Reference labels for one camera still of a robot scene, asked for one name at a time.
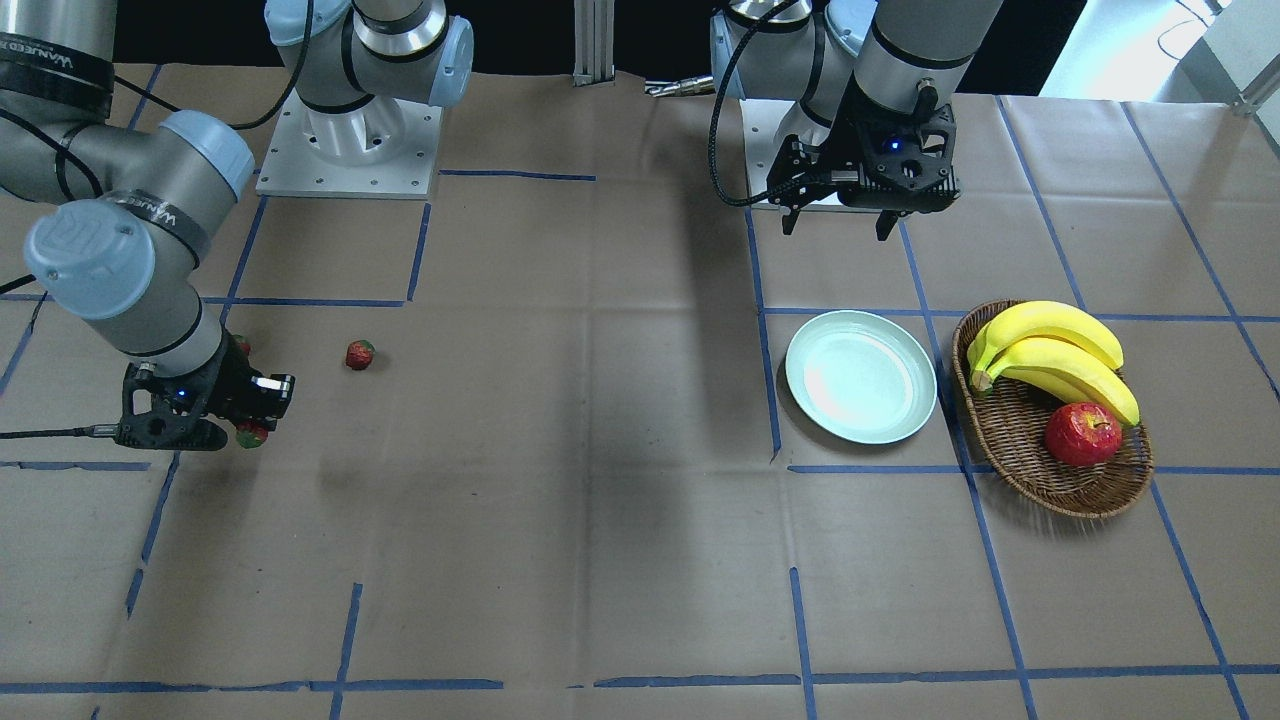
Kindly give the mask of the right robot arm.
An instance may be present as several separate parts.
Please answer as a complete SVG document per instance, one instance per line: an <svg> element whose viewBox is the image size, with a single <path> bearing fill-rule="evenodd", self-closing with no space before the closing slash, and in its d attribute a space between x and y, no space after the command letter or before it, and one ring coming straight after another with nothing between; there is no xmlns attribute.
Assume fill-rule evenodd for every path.
<svg viewBox="0 0 1280 720"><path fill-rule="evenodd" d="M264 20L326 169L375 167L408 145L410 104L456 105L475 37L443 1L269 1ZM152 132L109 123L114 1L3 4L3 192L54 211L26 234L28 281L127 356L122 415L70 437L215 451L257 447L285 415L189 275L256 167L243 126L173 109Z"/></svg>

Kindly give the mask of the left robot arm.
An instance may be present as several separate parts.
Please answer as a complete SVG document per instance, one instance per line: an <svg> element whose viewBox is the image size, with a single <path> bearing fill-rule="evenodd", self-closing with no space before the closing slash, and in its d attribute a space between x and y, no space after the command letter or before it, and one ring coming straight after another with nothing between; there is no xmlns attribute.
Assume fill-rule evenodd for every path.
<svg viewBox="0 0 1280 720"><path fill-rule="evenodd" d="M998 1L722 1L710 18L716 102L707 158L719 200L768 202L792 233L826 199L877 215L886 240L901 218L948 209L961 193L951 105ZM786 101L764 184L723 184L724 101Z"/></svg>

